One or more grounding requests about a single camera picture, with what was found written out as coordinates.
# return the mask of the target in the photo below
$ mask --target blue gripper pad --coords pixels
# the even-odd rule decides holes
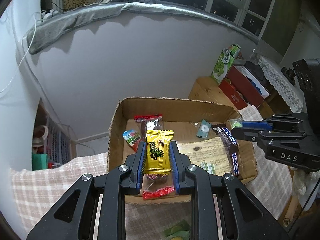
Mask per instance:
[[[174,186],[177,194],[179,194],[179,192],[180,192],[179,171],[178,171],[178,167],[177,167],[177,162],[176,162],[174,150],[172,147],[172,142],[170,142],[170,145],[169,145],[169,161],[170,161],[170,167],[171,167],[173,186]]]
[[[145,168],[146,159],[147,159],[147,152],[146,151],[147,151],[147,143],[145,142],[143,144],[142,153],[141,153],[140,160],[139,160],[138,172],[137,172],[137,187],[136,187],[136,189],[139,189],[139,190],[142,188],[144,168]]]
[[[242,127],[259,128],[264,131],[272,131],[272,125],[267,122],[260,121],[240,121]]]
[[[173,186],[179,195],[190,194],[189,189],[194,183],[186,177],[185,168],[191,164],[190,159],[185,154],[180,154],[177,143],[171,141],[169,145],[169,161]]]

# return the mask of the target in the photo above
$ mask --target small candy packet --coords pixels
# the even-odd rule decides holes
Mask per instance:
[[[181,231],[189,232],[189,230],[190,230],[190,225],[188,224],[188,222],[185,220],[182,220],[179,223],[175,224],[174,226],[166,229],[163,233],[165,237],[169,237],[177,232],[181,232]]]
[[[242,117],[241,118],[236,118],[236,119],[229,119],[228,121],[230,123],[231,130],[234,127],[242,127],[242,121],[243,121]]]
[[[147,159],[145,174],[169,174],[169,143],[173,131],[147,130]]]
[[[189,240],[189,231],[178,231],[171,236],[168,236],[165,240]]]
[[[135,130],[124,131],[123,138],[127,141],[129,146],[137,152],[139,142],[141,141],[140,134]]]
[[[171,174],[145,174],[142,185],[143,200],[156,199],[166,195],[174,195]]]
[[[205,119],[202,120],[200,127],[198,129],[198,132],[196,134],[196,136],[198,138],[207,138],[208,137],[208,133],[210,130],[211,124],[208,123]]]

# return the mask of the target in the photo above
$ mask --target white cloth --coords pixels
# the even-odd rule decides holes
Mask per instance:
[[[281,67],[274,61],[257,53],[254,53],[250,61],[258,64],[264,72],[264,76],[278,91],[279,95],[287,103],[293,113],[300,113],[303,107],[303,98],[300,98],[298,89],[295,88],[282,74]]]
[[[244,120],[262,121],[255,106],[248,106],[239,111]],[[257,161],[257,177],[246,187],[278,219],[291,196],[292,179],[287,165],[267,160],[264,151],[253,143]]]
[[[293,183],[292,183],[292,196],[298,195],[299,203],[303,207],[309,198],[313,188],[316,186],[320,177],[320,171],[310,172],[306,174],[305,171],[291,167],[294,170]],[[317,186],[312,196],[310,197],[308,204],[303,211],[308,211],[312,206],[320,184]]]

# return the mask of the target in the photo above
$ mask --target cardboard box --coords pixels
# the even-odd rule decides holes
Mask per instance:
[[[124,163],[126,157],[134,154],[122,137],[129,129],[138,129],[134,121],[135,115],[162,114],[164,129],[173,130],[173,140],[177,142],[195,142],[197,128],[192,124],[202,119],[208,122],[226,122],[239,117],[239,113],[231,106],[211,102],[188,99],[169,98],[126,98],[119,102],[109,129],[109,170]],[[257,176],[256,161],[251,142],[239,141],[239,170],[245,184]],[[126,196],[126,203],[176,203],[190,201],[188,196],[170,196],[163,199],[144,201],[141,196]]]
[[[241,110],[248,106],[247,103],[239,95],[239,93],[235,91],[234,88],[225,79],[222,80],[219,88],[235,105],[236,109]]]
[[[259,83],[259,81],[245,68],[238,67],[259,87],[262,95],[250,83],[250,81],[234,66],[232,66],[227,74],[227,78],[237,88],[237,90],[248,100],[251,105],[258,107],[263,100],[269,96],[268,91]]]

